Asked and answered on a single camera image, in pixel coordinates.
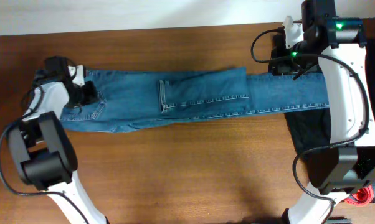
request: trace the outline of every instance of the cable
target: cable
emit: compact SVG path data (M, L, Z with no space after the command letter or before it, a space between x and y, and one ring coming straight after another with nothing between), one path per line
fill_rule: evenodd
M265 32L261 33L260 35L258 35L257 38L255 38L255 40L252 42L252 45L251 45L251 56L252 56L252 58L256 62L258 62L258 63L281 62L281 61L290 60L291 58L297 58L297 57L300 57L300 58L324 58L324 59L336 62L336 63L340 64L341 66L343 66L345 69L347 69L348 72L350 73L350 76L355 79L355 81L358 84L359 89L361 91L361 95L362 95L362 99L363 99L363 104L364 104L364 117L365 117L365 119L364 119L363 127L361 129L359 129L358 134L356 136L352 137L351 139L348 139L348 140L345 140L345 141L331 143L331 144L329 144L327 146L314 147L312 149L304 151L304 152L298 154L294 158L294 161L293 161L293 175L294 175L294 179L295 179L296 183L298 184L298 186L302 189L302 191L304 191L306 194L308 194L309 196L311 196L311 197L313 197L315 199L327 200L327 201L330 202L329 213L327 214L327 216L325 217L325 219L322 222L322 223L325 223L327 221L327 219L330 217L331 213L333 212L333 209L334 209L334 206L336 205L336 202L332 198L322 197L322 196L315 195L315 194L313 194L312 192L310 192L308 189L306 189L303 186L303 184L300 182L300 179L298 178L298 175L297 175L297 162L298 162L298 160L301 157L303 157L304 155L306 155L308 153L311 153L311 152L314 152L314 151L323 150L323 149L330 149L330 148L333 148L333 147L338 147L338 146L346 145L346 144L355 142L356 140L358 140L359 138L361 138L362 136L364 136L364 134L366 133L366 131L368 130L368 127L369 127L369 114L370 114L370 112L369 112L368 96L366 94L365 87L364 87L361 79L359 78L358 74L349 65L347 65L343 61L338 60L337 58L330 57L328 55L295 53L294 55L289 55L289 56L284 56L284 57L279 57L279 58L273 58L273 59L270 59L270 60L258 60L258 59L256 59L255 55L254 55L254 45L255 45L256 41L261 36L263 36L264 34L268 34L270 32L280 32L280 28L274 29L274 30L265 31Z
M14 190L10 185L9 183L6 181L5 179L5 176L3 175L3 172L2 172L2 167L1 167L1 146L2 146L2 142L3 142L3 139L5 138L5 136L7 135L7 133L9 132L9 130L11 130L12 128L14 128L17 124L19 124L24 118L27 118L29 117L30 115L32 115L33 113L36 112L36 110L38 109L38 107L40 106L40 104L42 103L43 99L44 99L44 95L45 95L45 92L44 92L44 89L41 87L41 85L38 85L38 88L41 92L40 94L40 97L39 97L39 100L36 104L36 106L31 109L30 108L30 112L28 112L27 114L21 116L19 119L13 121L11 124L7 125L5 127L5 130L2 132L1 134L1 137L0 137L0 180L2 181L2 183L4 184L5 188L12 192L13 194L15 195L20 195L20 196L40 196L40 195L58 195L62 198L64 198L66 201L68 201L69 204L71 204L71 206L73 206L73 208L81 215L81 217L83 218L84 222L86 224L89 224L87 218L85 217L85 215L82 213L82 211L78 208L78 206L76 206L76 204L73 203L73 201L71 201L71 199L69 199L64 193L60 193L60 192L18 192L16 190Z

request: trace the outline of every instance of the white wall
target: white wall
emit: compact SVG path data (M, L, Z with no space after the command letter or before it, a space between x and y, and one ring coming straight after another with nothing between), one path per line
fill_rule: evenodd
M0 0L0 35L282 22L303 0ZM375 0L335 0L339 16L375 17Z

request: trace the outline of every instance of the folded denim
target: folded denim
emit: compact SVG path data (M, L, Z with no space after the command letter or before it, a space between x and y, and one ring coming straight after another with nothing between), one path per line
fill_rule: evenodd
M328 108L321 73L292 80L245 68L221 72L87 70L99 101L63 110L65 129L125 133L173 123Z

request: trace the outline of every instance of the black cloth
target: black cloth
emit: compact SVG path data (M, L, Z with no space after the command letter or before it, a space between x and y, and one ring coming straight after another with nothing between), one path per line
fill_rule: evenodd
M375 40L366 46L366 79L375 119ZM299 154L313 147L329 144L331 121L329 109L285 113L296 152Z

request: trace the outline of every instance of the white plastic part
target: white plastic part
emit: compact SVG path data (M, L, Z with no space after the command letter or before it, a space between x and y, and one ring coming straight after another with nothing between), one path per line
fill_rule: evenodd
M304 32L301 23L293 23L291 16L287 16L283 22L286 33L286 49L292 48L296 43L304 41Z
M332 198L336 204L349 197L345 192L334 192L321 195L311 183L307 189L316 195ZM330 201L315 199L304 193L297 204L288 210L290 224L321 224L330 211Z
M62 182L53 185L48 187L48 191L64 193L81 210L89 224L106 224L106 217L93 205L82 187L77 171L73 172L71 183ZM59 195L48 196L59 206L71 224L85 223L81 214L63 197Z
M369 131L355 141L355 146L375 146L375 122L370 105L365 74L366 49L358 44L340 44L338 48L326 48L322 54L348 64L361 79L369 100ZM344 141L358 134L363 126L363 99L355 79L347 69L331 60L319 58L319 66L325 76L331 115L330 143Z
M76 72L75 78L73 79L74 84L77 84L79 86L85 85L85 80L83 79L83 65L78 65L76 67L69 65L69 72L71 76Z
M44 98L35 113L29 117L23 119L27 121L39 117L39 115L53 111L56 114L56 117L59 119L62 114L64 106L69 102L69 94L67 93L64 84L61 82L50 82L41 86L44 91ZM29 109L25 114L30 113L39 102L41 96L40 88L35 88L34 90L34 99L32 99Z

